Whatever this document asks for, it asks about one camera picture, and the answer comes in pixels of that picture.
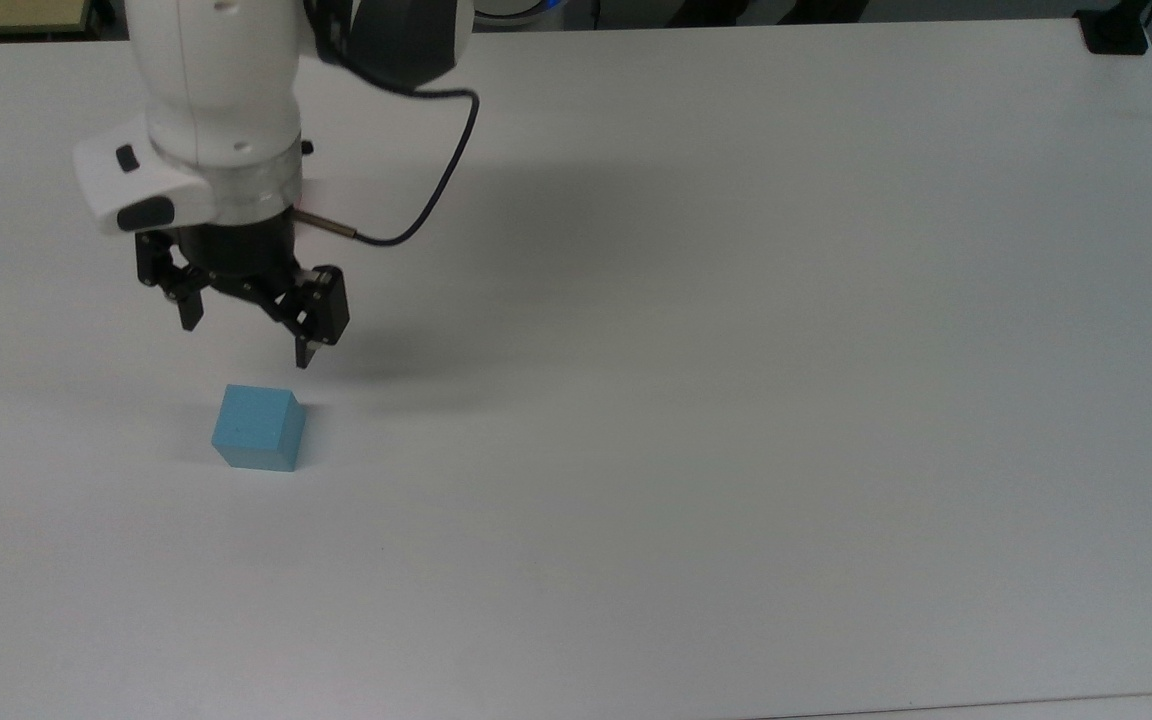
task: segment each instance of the black cable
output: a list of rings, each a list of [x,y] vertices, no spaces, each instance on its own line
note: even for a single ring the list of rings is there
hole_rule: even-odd
[[[479,94],[470,90],[470,88],[453,88],[452,90],[416,90],[416,88],[394,85],[394,83],[376,77],[359,65],[354,63],[351,60],[346,58],[344,54],[335,50],[335,46],[326,44],[325,47],[328,47],[328,50],[332,51],[333,59],[340,63],[340,67],[349,70],[349,73],[356,74],[356,76],[363,78],[367,85],[380,88],[380,90],[391,92],[391,94],[411,97],[414,100],[447,100],[449,97],[468,97],[468,99],[470,99],[470,115],[465,119],[465,129],[461,131],[461,141],[456,143],[456,150],[452,152],[452,159],[447,161],[447,168],[444,169],[444,176],[438,180],[438,185],[434,187],[433,195],[429,196],[429,202],[425,202],[425,209],[423,209],[420,214],[416,217],[415,222],[412,222],[406,232],[388,238],[371,237],[361,232],[353,232],[353,240],[365,242],[367,245],[402,245],[402,243],[410,240],[416,232],[420,230],[420,226],[425,223],[425,220],[429,220],[430,213],[433,213],[434,205],[438,205],[439,197],[442,197],[444,190],[447,190],[447,183],[452,180],[452,173],[456,172],[456,165],[460,164],[461,156],[465,153],[465,145],[470,143],[470,136],[473,135],[473,122],[479,116]]]

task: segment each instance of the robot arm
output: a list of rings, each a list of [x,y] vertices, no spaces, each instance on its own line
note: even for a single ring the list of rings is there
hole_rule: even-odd
[[[184,329],[197,325],[200,291],[212,287],[285,325],[305,367],[317,347],[335,344],[349,314],[340,270],[303,270],[294,256],[306,150],[291,94],[302,28],[311,28],[323,59],[384,90],[420,96],[415,89],[447,73],[465,47],[471,0],[126,6],[150,101],[74,149],[88,206],[101,232],[136,234],[141,281],[179,305]],[[188,260],[183,268],[173,247]]]

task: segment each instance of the white table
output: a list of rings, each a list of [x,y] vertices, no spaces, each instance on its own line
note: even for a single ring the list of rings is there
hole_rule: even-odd
[[[73,71],[81,67],[83,73]],[[738,719],[1152,694],[1152,54],[1070,20],[476,37],[306,372],[97,236],[120,44],[0,46],[0,719]],[[305,63],[372,232],[463,118]],[[293,475],[207,445],[310,406]]]

